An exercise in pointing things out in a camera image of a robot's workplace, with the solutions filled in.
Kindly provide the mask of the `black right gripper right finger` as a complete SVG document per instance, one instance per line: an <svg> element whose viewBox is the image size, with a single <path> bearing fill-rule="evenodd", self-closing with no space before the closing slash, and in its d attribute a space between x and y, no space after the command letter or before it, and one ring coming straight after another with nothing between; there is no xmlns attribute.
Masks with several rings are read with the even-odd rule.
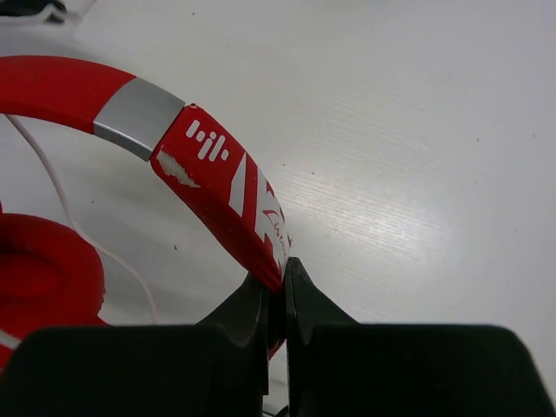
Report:
<svg viewBox="0 0 556 417"><path fill-rule="evenodd" d="M525 344L491 325L361 324L301 261L284 276L293 416L552 416Z"/></svg>

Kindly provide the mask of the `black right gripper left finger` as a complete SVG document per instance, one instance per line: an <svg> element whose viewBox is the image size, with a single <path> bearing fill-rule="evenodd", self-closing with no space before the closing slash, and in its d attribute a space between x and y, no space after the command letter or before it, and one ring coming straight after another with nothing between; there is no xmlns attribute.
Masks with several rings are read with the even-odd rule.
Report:
<svg viewBox="0 0 556 417"><path fill-rule="evenodd" d="M1 379L4 416L258 416L266 290L249 276L195 325L44 328Z"/></svg>

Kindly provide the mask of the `red headphones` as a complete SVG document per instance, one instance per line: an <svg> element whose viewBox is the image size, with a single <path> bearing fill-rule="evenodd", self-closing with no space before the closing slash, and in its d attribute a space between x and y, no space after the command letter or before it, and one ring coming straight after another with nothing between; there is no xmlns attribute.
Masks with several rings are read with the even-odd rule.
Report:
<svg viewBox="0 0 556 417"><path fill-rule="evenodd" d="M1 111L81 130L148 162L216 240L269 290L289 258L285 216L261 169L203 108L100 63L5 56ZM74 220L1 216L1 360L32 332L100 323L106 250Z"/></svg>

